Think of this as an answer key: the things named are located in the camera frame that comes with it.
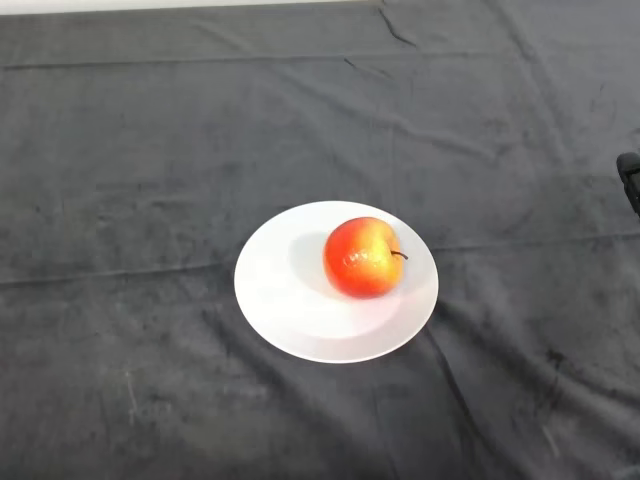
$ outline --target table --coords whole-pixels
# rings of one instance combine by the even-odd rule
[[[636,478],[639,15],[0,18],[0,477]],[[290,357],[237,306],[250,234],[326,199],[434,252],[434,316],[383,358]]]

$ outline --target plate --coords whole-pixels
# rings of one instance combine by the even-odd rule
[[[400,284],[382,297],[343,295],[324,273],[327,237],[356,217],[389,223],[409,257]],[[325,363],[370,360],[404,345],[438,297],[433,256],[411,227],[383,210],[337,201],[301,205],[262,225],[240,253],[234,283],[240,309],[260,336],[291,355]]]

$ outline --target red apple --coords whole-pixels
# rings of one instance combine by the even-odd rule
[[[360,217],[336,228],[324,247],[324,269],[342,293],[371,298],[391,291],[402,279],[403,262],[391,226],[377,218]]]

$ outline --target white wall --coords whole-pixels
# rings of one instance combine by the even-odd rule
[[[0,15],[347,0],[0,0]]]

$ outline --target dark gray cloth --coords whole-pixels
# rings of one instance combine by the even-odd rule
[[[0,478],[640,474],[637,0],[0,18]],[[332,366],[233,269],[326,199],[409,223],[436,311]]]

